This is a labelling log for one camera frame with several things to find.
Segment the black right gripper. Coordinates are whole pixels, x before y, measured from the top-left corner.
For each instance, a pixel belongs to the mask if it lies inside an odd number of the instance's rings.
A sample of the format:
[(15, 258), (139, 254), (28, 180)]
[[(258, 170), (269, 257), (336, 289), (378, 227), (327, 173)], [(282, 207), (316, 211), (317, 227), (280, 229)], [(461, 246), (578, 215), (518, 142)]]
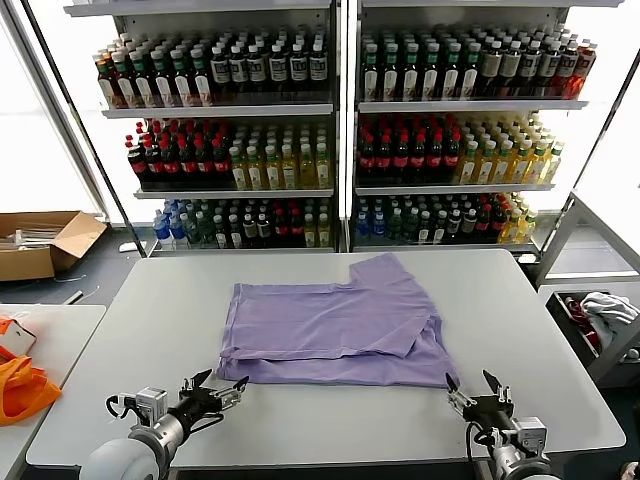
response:
[(446, 373), (448, 402), (459, 415), (463, 415), (466, 422), (476, 422), (482, 430), (513, 430), (514, 404), (510, 387), (503, 385), (487, 370), (483, 370), (483, 376), (494, 395), (470, 398), (460, 390), (453, 377)]

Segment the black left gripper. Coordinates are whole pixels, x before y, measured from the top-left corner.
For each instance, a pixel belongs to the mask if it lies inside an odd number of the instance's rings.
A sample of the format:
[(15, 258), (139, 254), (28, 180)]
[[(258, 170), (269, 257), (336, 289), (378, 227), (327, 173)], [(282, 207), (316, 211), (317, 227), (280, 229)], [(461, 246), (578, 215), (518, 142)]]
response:
[(167, 411), (177, 419), (183, 430), (203, 430), (215, 425), (223, 420), (221, 410), (233, 408), (241, 401), (249, 382), (248, 376), (229, 387), (210, 393), (210, 389), (203, 384), (211, 373), (212, 370), (207, 369), (191, 378), (185, 378), (178, 403)]

